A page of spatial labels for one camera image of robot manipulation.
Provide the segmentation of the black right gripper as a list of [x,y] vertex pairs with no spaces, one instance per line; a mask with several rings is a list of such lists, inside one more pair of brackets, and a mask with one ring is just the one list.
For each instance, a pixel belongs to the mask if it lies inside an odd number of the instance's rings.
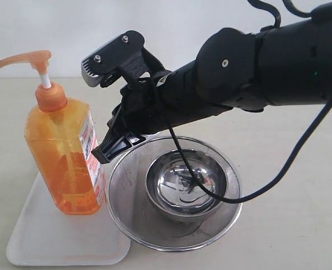
[[104,140],[91,153],[101,163],[108,164],[115,157],[146,141],[141,134],[161,131],[155,128],[159,120],[154,89],[158,81],[171,73],[145,48],[127,52],[116,60],[115,67],[106,75],[106,86],[124,78],[121,102],[113,109],[108,121],[109,130]]

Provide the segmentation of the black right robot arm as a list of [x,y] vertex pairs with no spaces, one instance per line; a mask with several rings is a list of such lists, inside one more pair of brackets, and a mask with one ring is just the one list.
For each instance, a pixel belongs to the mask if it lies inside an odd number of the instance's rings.
[[302,21],[257,34],[223,28],[194,61],[169,71],[145,49],[144,37],[129,30],[82,62],[91,86],[126,80],[108,132],[92,154],[107,164],[151,134],[234,108],[258,113],[266,106],[316,105],[332,100],[332,2],[301,12]]

